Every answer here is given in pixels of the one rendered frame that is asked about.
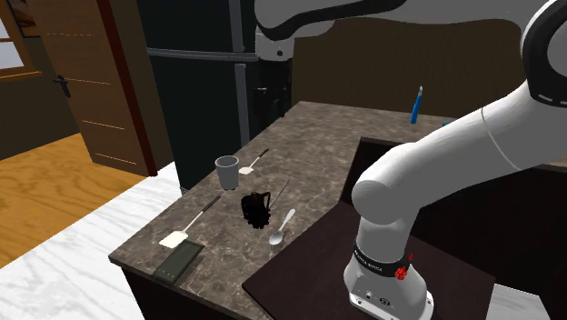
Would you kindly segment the black refrigerator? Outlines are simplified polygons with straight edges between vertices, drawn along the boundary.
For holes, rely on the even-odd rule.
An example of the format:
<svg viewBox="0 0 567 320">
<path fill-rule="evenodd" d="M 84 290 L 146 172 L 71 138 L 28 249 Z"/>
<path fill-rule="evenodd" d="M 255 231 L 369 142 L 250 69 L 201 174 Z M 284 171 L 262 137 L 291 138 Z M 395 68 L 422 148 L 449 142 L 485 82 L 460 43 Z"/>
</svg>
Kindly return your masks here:
<svg viewBox="0 0 567 320">
<path fill-rule="evenodd" d="M 136 0 L 180 188 L 280 118 L 254 109 L 254 0 Z"/>
</svg>

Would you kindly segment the grey cup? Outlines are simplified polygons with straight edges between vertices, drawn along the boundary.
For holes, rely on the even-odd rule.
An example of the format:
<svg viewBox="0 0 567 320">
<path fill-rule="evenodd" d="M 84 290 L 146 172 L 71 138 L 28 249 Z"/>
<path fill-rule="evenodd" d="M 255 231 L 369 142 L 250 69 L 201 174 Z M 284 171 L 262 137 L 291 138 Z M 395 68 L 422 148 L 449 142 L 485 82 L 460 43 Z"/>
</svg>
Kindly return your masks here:
<svg viewBox="0 0 567 320">
<path fill-rule="evenodd" d="M 239 185 L 239 159 L 234 155 L 224 155 L 214 163 L 221 187 L 234 190 Z"/>
</svg>

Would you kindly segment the thin grey knife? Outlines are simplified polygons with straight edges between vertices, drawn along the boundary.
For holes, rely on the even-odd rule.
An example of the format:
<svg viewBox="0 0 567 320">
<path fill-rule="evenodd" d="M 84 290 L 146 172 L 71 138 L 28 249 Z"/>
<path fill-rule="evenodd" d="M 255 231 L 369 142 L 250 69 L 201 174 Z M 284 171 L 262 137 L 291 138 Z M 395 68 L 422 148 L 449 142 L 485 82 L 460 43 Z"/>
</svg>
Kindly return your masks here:
<svg viewBox="0 0 567 320">
<path fill-rule="evenodd" d="M 289 185 L 291 181 L 291 178 L 288 178 L 287 181 L 285 182 L 285 184 L 283 185 L 283 187 L 281 188 L 281 190 L 278 192 L 278 194 L 276 195 L 276 197 L 272 200 L 272 202 L 269 204 L 268 209 L 271 210 L 272 207 L 274 206 L 274 203 L 278 200 L 278 198 L 281 196 L 281 194 L 284 192 L 285 188 Z"/>
</svg>

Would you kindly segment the black mug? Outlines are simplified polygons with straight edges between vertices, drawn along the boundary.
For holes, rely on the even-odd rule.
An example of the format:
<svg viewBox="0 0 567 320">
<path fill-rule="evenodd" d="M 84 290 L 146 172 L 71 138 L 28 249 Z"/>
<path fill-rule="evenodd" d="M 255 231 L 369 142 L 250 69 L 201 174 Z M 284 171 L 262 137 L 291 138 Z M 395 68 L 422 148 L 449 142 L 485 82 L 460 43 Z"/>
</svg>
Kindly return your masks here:
<svg viewBox="0 0 567 320">
<path fill-rule="evenodd" d="M 263 229 L 269 225 L 271 217 L 269 203 L 271 193 L 252 192 L 241 199 L 241 207 L 244 219 L 255 229 Z"/>
</svg>

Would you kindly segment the silver spoon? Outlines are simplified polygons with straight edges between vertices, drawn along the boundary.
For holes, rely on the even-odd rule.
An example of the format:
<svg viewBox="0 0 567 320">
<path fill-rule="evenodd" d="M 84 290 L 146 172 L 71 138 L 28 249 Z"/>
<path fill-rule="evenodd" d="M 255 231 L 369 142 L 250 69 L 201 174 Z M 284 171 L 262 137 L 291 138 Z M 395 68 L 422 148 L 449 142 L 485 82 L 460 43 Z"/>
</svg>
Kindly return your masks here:
<svg viewBox="0 0 567 320">
<path fill-rule="evenodd" d="M 276 232 L 274 232 L 270 238 L 269 238 L 269 244 L 270 245 L 278 245 L 279 243 L 282 242 L 283 240 L 283 229 L 285 227 L 285 225 L 289 222 L 289 220 L 293 217 L 293 215 L 295 214 L 296 210 L 294 208 L 292 208 L 286 215 L 286 217 L 284 218 L 281 226 L 278 228 L 278 230 Z"/>
</svg>

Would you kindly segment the brown wooden door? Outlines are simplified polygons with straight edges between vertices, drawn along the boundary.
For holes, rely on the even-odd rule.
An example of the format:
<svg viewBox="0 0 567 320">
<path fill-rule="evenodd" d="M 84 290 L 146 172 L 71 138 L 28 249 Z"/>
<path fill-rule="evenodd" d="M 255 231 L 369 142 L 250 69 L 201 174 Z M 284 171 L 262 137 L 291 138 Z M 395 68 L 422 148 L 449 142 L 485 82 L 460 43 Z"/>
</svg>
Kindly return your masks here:
<svg viewBox="0 0 567 320">
<path fill-rule="evenodd" d="M 26 0 L 92 161 L 156 176 L 110 0 Z"/>
</svg>

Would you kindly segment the dark robot stand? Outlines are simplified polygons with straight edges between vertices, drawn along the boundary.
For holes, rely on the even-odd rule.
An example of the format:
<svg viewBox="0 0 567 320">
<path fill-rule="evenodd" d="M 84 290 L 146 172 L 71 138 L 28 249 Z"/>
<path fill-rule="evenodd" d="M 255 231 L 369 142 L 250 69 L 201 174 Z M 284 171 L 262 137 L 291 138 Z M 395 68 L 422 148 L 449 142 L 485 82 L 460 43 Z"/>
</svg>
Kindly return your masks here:
<svg viewBox="0 0 567 320">
<path fill-rule="evenodd" d="M 243 283 L 274 320 L 375 320 L 351 305 L 343 282 L 359 215 L 339 202 Z M 432 320 L 485 320 L 493 275 L 430 243 L 436 229 L 417 219 L 407 249 L 433 295 Z"/>
</svg>

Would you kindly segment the dark green flat tablet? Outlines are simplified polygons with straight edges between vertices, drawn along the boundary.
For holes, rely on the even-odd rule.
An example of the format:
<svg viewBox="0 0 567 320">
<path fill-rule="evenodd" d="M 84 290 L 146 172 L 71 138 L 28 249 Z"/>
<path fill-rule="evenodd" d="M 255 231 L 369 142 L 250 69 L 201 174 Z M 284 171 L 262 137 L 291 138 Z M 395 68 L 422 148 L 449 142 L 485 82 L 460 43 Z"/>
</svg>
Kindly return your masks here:
<svg viewBox="0 0 567 320">
<path fill-rule="evenodd" d="M 203 245 L 183 240 L 156 268 L 153 277 L 169 285 L 174 284 L 203 249 Z"/>
</svg>

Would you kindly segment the wooden framed window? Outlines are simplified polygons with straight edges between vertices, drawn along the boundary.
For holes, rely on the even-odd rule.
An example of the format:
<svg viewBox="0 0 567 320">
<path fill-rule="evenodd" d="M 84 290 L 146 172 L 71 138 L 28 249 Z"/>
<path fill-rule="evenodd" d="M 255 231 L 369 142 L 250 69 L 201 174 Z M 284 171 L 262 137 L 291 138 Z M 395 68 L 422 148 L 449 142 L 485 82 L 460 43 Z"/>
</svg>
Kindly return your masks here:
<svg viewBox="0 0 567 320">
<path fill-rule="evenodd" d="M 28 54 L 7 0 L 0 0 L 0 82 L 41 76 Z"/>
</svg>

